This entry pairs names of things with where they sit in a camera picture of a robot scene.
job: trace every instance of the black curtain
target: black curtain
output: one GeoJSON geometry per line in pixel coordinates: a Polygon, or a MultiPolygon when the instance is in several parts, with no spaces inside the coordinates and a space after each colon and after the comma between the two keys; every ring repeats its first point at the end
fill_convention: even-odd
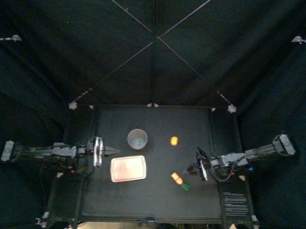
{"type": "Polygon", "coordinates": [[[267,228],[305,228],[306,206],[306,47],[296,44],[280,52],[275,67],[263,72],[245,98],[240,120],[244,145],[272,143],[285,132],[299,151],[295,157],[261,161],[252,174],[256,213],[267,228]]]}

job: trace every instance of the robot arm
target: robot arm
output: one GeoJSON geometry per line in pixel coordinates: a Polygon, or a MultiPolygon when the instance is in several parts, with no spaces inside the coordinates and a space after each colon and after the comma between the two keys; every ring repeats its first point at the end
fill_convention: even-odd
{"type": "Polygon", "coordinates": [[[252,161],[267,157],[281,155],[284,157],[293,156],[296,149],[293,148],[289,136],[279,135],[273,143],[260,148],[249,149],[244,153],[232,153],[221,157],[209,158],[205,151],[198,148],[198,163],[189,166],[188,171],[194,174],[200,170],[202,180],[208,181],[206,168],[212,168],[213,175],[220,182],[225,182],[232,178],[233,171],[240,170],[252,161]]]}
{"type": "Polygon", "coordinates": [[[67,164],[66,167],[77,167],[75,163],[81,157],[94,155],[94,167],[101,167],[103,157],[117,152],[116,149],[106,150],[102,137],[91,139],[86,146],[54,143],[51,147],[46,148],[26,148],[14,141],[7,141],[2,162],[17,162],[19,159],[38,159],[59,163],[65,162],[67,164]]]}

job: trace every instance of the pink tray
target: pink tray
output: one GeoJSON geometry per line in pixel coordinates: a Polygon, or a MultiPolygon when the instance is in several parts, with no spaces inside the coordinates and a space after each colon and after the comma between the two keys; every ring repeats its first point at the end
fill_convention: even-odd
{"type": "Polygon", "coordinates": [[[110,174],[113,182],[145,179],[148,176],[145,156],[114,158],[112,160],[110,174]]]}

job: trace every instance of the yellow object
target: yellow object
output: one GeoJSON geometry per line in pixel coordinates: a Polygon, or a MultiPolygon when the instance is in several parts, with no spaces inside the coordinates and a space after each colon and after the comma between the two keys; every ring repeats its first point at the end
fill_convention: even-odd
{"type": "Polygon", "coordinates": [[[177,146],[177,144],[178,144],[178,137],[177,137],[177,136],[174,136],[174,137],[172,138],[170,144],[172,144],[173,146],[177,146]]]}
{"type": "Polygon", "coordinates": [[[178,184],[178,185],[182,185],[184,184],[184,179],[182,179],[182,177],[178,175],[178,173],[173,173],[172,174],[172,177],[173,177],[173,179],[176,180],[176,183],[178,184]]]}

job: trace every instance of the green object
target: green object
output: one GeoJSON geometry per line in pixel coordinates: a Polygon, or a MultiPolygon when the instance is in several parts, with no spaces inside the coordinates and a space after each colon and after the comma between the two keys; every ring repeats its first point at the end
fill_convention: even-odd
{"type": "Polygon", "coordinates": [[[190,186],[189,186],[189,184],[186,184],[186,183],[184,182],[184,184],[182,184],[182,188],[184,188],[186,191],[189,191],[189,190],[190,190],[190,186]]]}

